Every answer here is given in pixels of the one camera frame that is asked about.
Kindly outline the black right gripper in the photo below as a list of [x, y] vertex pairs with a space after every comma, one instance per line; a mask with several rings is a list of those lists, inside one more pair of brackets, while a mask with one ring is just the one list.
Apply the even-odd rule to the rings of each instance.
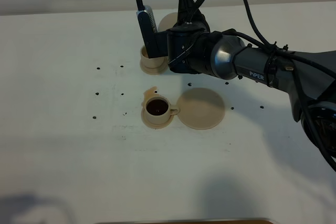
[[168, 66], [174, 73], [212, 74], [206, 45], [210, 28], [194, 5], [194, 0], [178, 0], [177, 23], [167, 30]]

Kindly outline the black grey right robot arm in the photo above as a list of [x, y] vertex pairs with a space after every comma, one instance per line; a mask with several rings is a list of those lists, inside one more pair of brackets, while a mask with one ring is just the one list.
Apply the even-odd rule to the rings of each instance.
[[290, 51], [235, 29], [210, 31], [200, 12], [204, 1], [178, 0], [177, 22], [167, 31], [170, 70], [246, 77], [287, 93], [293, 119], [335, 168], [335, 52]]

